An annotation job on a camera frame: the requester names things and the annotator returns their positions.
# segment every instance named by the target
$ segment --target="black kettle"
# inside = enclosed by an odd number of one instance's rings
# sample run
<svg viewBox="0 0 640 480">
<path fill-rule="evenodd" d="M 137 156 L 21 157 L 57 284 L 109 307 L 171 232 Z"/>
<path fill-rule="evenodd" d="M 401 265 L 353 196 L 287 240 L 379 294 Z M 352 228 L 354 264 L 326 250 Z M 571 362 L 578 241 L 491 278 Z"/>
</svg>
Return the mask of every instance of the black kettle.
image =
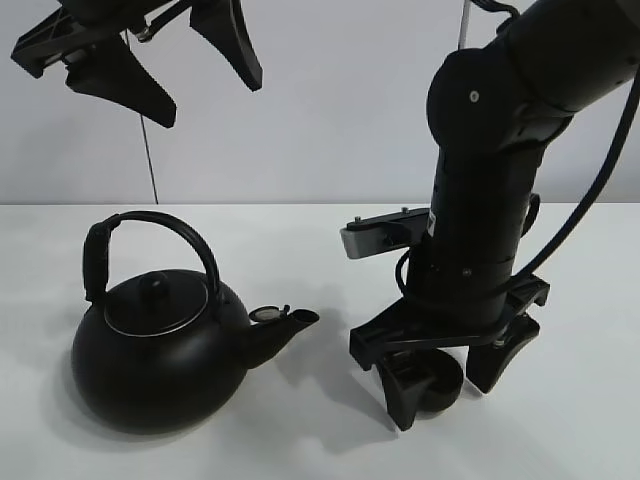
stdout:
<svg viewBox="0 0 640 480">
<path fill-rule="evenodd" d="M 173 230 L 197 252 L 206 273 L 151 272 L 106 291 L 111 233 L 123 220 Z M 129 212 L 91 227 L 83 276 L 92 305 L 73 342 L 73 377 L 89 408 L 126 431 L 168 431 L 210 415 L 249 369 L 270 360 L 319 319 L 289 307 L 247 314 L 220 281 L 202 237 L 164 213 Z"/>
</svg>

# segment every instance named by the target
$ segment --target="black cable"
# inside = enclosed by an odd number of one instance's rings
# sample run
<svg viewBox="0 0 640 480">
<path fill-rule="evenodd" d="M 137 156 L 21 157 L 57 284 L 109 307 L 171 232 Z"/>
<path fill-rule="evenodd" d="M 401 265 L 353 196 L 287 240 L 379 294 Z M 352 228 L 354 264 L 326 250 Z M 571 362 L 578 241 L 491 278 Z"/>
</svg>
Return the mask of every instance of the black cable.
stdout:
<svg viewBox="0 0 640 480">
<path fill-rule="evenodd" d="M 529 211 L 527 212 L 527 216 L 524 219 L 524 225 L 522 227 L 523 237 L 527 233 L 529 233 L 529 230 L 531 230 L 531 227 L 533 227 L 533 224 L 536 222 L 538 214 L 540 213 L 541 203 L 542 199 L 540 198 L 540 195 L 538 195 L 537 193 L 532 193 L 531 197 L 529 198 Z"/>
<path fill-rule="evenodd" d="M 127 30 L 124 31 L 124 39 L 127 47 L 129 48 L 129 50 L 131 50 L 131 41 L 129 40 L 129 32 Z M 149 136 L 147 135 L 147 124 L 142 114 L 139 114 L 138 116 L 140 117 L 140 128 L 142 129 L 142 141 L 144 142 L 144 150 L 147 155 L 147 169 L 149 170 L 149 177 L 151 178 L 153 200 L 156 205 L 160 205 L 160 200 L 158 199 L 158 187 L 156 185 L 156 174 L 153 169 L 153 160 L 151 159 L 151 146 L 149 145 Z"/>
<path fill-rule="evenodd" d="M 529 262 L 517 275 L 514 275 L 507 282 L 499 285 L 498 287 L 490 290 L 488 292 L 472 296 L 469 298 L 459 298 L 450 300 L 449 302 L 431 302 L 422 300 L 411 292 L 407 290 L 407 286 L 402 278 L 402 268 L 411 255 L 411 250 L 402 255 L 398 264 L 396 265 L 396 283 L 400 288 L 402 294 L 412 303 L 419 305 L 420 307 L 431 309 L 431 308 L 442 308 L 444 306 L 449 305 L 452 301 L 479 301 L 485 298 L 495 297 L 501 295 L 505 292 L 508 292 L 523 280 L 527 279 L 531 276 L 540 266 L 546 262 L 551 255 L 553 255 L 558 248 L 565 242 L 565 240 L 571 235 L 571 233 L 575 230 L 578 224 L 582 221 L 587 212 L 591 209 L 593 204 L 596 202 L 605 186 L 611 179 L 611 175 L 620 160 L 620 156 L 622 155 L 622 150 L 624 149 L 624 145 L 629 137 L 629 133 L 631 131 L 631 127 L 633 126 L 633 120 L 635 119 L 636 113 L 638 111 L 638 104 L 640 103 L 640 69 L 636 72 L 636 76 L 633 80 L 633 86 L 631 87 L 631 91 L 629 92 L 629 97 L 627 98 L 627 102 L 625 104 L 624 110 L 622 112 L 622 116 L 620 118 L 620 122 L 618 124 L 618 128 L 616 129 L 616 133 L 613 137 L 613 141 L 611 142 L 611 147 L 609 148 L 609 152 L 607 157 L 598 172 L 594 182 L 591 184 L 591 187 L 584 195 L 576 209 L 573 211 L 571 216 L 567 219 L 564 225 L 560 228 L 558 233 L 547 243 L 547 245 L 536 255 L 531 262 Z"/>
<path fill-rule="evenodd" d="M 471 0 L 474 5 L 481 8 L 485 12 L 499 13 L 506 12 L 511 15 L 511 18 L 515 19 L 520 16 L 520 12 L 513 5 L 507 5 L 506 3 L 496 2 L 495 0 Z"/>
<path fill-rule="evenodd" d="M 458 36 L 458 50 L 467 46 L 469 34 L 469 17 L 471 16 L 471 0 L 464 0 L 462 5 L 462 19 L 460 20 L 460 35 Z"/>
</svg>

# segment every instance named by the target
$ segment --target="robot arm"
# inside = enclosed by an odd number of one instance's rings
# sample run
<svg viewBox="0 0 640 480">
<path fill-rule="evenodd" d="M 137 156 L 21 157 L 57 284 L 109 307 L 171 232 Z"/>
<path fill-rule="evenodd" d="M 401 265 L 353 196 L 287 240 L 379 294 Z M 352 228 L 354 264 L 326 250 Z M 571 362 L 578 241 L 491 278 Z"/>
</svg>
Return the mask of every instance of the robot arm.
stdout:
<svg viewBox="0 0 640 480">
<path fill-rule="evenodd" d="M 401 429 L 460 392 L 462 369 L 437 349 L 468 346 L 467 378 L 488 393 L 537 336 L 526 311 L 544 305 L 549 285 L 535 268 L 511 277 L 537 170 L 573 116 L 639 65 L 640 3 L 538 0 L 485 48 L 452 53 L 436 74 L 427 102 L 441 147 L 431 209 L 358 219 L 342 231 L 351 258 L 410 248 L 396 271 L 403 298 L 352 330 L 350 346 L 365 370 L 377 367 Z"/>
<path fill-rule="evenodd" d="M 191 8 L 191 27 L 215 46 L 252 91 L 262 87 L 262 67 L 245 26 L 240 0 L 178 0 L 147 24 L 146 15 L 173 0 L 59 0 L 62 7 L 23 35 L 11 57 L 33 77 L 56 62 L 69 71 L 77 93 L 118 103 L 172 127 L 176 105 L 147 73 L 120 36 L 141 42 Z"/>
</svg>

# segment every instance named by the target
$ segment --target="white wall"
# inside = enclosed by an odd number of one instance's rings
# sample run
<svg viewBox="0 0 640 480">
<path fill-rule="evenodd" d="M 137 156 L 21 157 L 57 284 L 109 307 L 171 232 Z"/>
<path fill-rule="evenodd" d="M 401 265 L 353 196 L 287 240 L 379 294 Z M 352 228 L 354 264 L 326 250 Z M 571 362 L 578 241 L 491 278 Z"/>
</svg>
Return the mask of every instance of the white wall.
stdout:
<svg viewBox="0 0 640 480">
<path fill-rule="evenodd" d="M 531 0 L 516 2 L 527 6 Z M 172 130 L 151 123 L 161 202 L 420 202 L 437 147 L 425 118 L 432 76 L 455 49 L 462 0 L 243 1 L 265 87 L 250 93 L 213 47 L 171 24 L 134 50 L 178 104 Z M 14 0 L 0 19 L 9 51 L 56 7 Z M 469 46 L 504 16 L 474 8 Z M 0 202 L 149 202 L 137 116 L 0 58 Z M 623 89 L 578 117 L 549 152 L 537 190 L 579 199 L 602 162 Z M 634 131 L 606 200 L 640 201 Z"/>
</svg>

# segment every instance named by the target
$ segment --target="white tabletop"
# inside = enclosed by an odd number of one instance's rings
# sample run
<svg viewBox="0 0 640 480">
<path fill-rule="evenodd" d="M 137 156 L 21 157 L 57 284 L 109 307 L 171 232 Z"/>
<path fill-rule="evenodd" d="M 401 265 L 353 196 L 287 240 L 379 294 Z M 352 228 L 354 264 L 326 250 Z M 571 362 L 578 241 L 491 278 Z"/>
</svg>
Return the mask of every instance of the white tabletop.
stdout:
<svg viewBox="0 0 640 480">
<path fill-rule="evenodd" d="M 548 305 L 531 310 L 542 334 L 491 395 L 465 388 L 450 410 L 405 433 L 347 342 L 351 327 L 398 298 L 398 254 L 349 261 L 338 234 L 354 215 L 398 208 L 163 208 L 210 242 L 249 309 L 290 303 L 323 319 L 250 372 L 216 415 L 148 438 L 88 417 L 68 371 L 87 306 L 84 236 L 126 208 L 0 207 L 0 479 L 640 478 L 640 205 L 596 207 L 541 269 L 552 284 Z M 543 206 L 520 264 L 571 208 Z M 167 267 L 199 265 L 159 227 L 131 223 L 114 234 L 113 282 Z"/>
</svg>

